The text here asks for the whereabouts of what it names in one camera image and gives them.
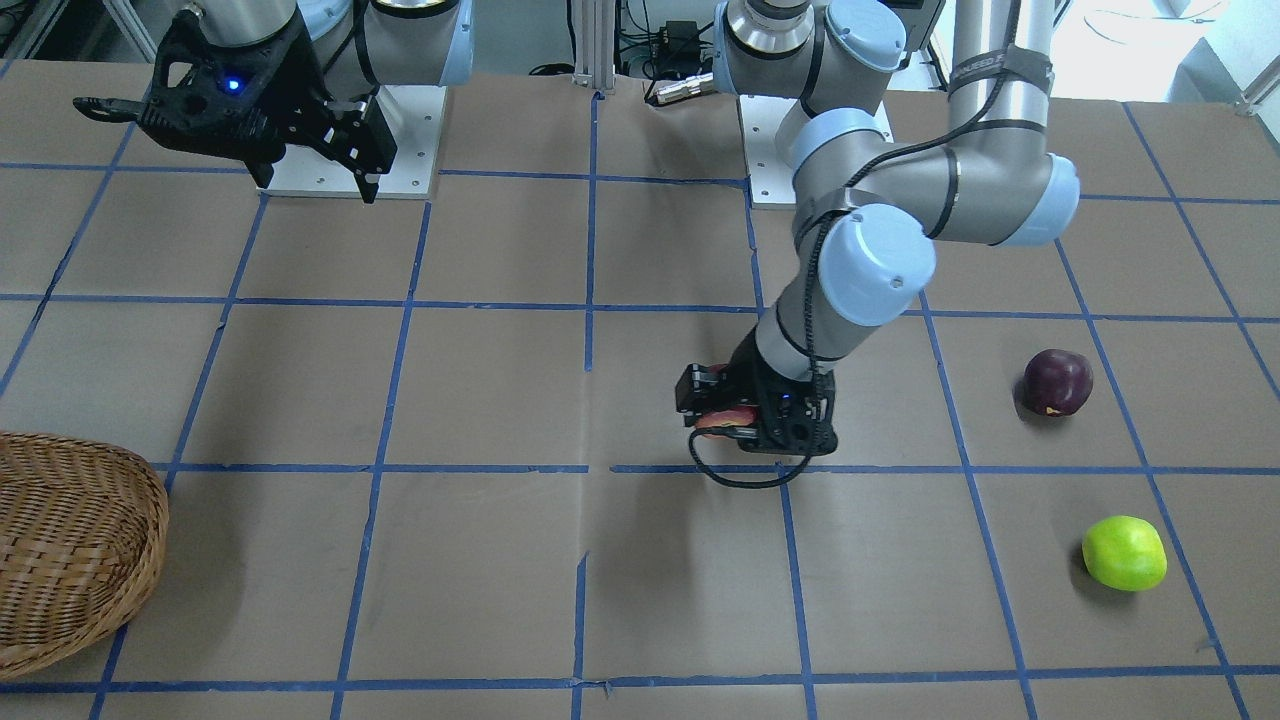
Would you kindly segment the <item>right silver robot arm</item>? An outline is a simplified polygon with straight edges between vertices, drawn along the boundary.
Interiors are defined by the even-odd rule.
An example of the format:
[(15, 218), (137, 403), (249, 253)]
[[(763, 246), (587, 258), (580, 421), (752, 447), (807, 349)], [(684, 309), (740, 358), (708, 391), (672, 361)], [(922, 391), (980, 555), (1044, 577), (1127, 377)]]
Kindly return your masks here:
[(187, 1), (137, 102), (165, 149), (242, 164), (271, 196), (425, 199), (445, 92), (474, 67), (468, 1), (340, 1), (314, 37), (297, 1)]

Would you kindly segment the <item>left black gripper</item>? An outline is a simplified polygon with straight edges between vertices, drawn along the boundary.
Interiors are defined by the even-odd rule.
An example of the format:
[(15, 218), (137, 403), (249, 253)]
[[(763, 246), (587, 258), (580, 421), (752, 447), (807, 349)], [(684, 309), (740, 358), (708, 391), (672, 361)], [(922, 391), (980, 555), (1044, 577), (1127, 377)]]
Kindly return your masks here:
[(676, 411), (708, 415), (731, 406), (753, 410), (754, 419), (699, 420), (698, 437), (732, 439), (749, 454), (826, 456), (838, 448), (832, 379), (814, 383), (781, 375), (753, 340), (742, 341), (728, 361), (728, 393), (721, 387), (726, 368), (724, 363), (689, 364), (676, 382)]

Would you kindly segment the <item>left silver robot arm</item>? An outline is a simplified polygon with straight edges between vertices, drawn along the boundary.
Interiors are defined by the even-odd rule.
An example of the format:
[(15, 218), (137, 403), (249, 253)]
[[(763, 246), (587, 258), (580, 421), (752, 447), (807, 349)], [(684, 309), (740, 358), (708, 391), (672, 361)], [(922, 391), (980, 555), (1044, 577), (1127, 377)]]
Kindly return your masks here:
[(960, 1), (948, 128), (891, 142), (878, 129), (906, 50), (881, 1), (726, 1), (716, 13), (722, 94), (796, 102), (780, 151), (794, 191), (796, 277), (731, 359), (689, 366), (675, 406), (689, 428), (754, 454), (832, 454), (832, 370), (931, 282), (937, 242), (1039, 246), (1080, 199), (1047, 149), (1051, 1)]

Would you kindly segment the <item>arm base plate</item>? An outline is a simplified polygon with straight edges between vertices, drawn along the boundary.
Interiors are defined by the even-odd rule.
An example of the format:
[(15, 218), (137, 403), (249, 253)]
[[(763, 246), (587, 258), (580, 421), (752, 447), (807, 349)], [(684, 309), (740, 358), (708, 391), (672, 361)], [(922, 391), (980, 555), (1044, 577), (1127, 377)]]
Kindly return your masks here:
[(265, 195), (366, 204), (430, 199), (448, 99), (443, 87), (390, 85), (357, 101), (330, 102), (332, 128), (291, 145)]
[(749, 170), (751, 205), (763, 209), (795, 208), (796, 165), (842, 135), (874, 135), (891, 142), (884, 104), (869, 114), (860, 109), (832, 110), (810, 118), (790, 97), (742, 95), (737, 97), (742, 151)]

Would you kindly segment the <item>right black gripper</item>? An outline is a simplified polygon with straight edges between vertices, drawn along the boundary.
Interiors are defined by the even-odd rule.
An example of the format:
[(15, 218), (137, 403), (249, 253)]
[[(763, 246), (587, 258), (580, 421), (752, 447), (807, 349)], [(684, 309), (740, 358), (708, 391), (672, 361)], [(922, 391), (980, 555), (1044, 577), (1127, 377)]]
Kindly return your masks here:
[(394, 135), (375, 97), (332, 100), (298, 8), (182, 8), (137, 124), (165, 149), (243, 164), (261, 190), (287, 146), (312, 149), (372, 204)]

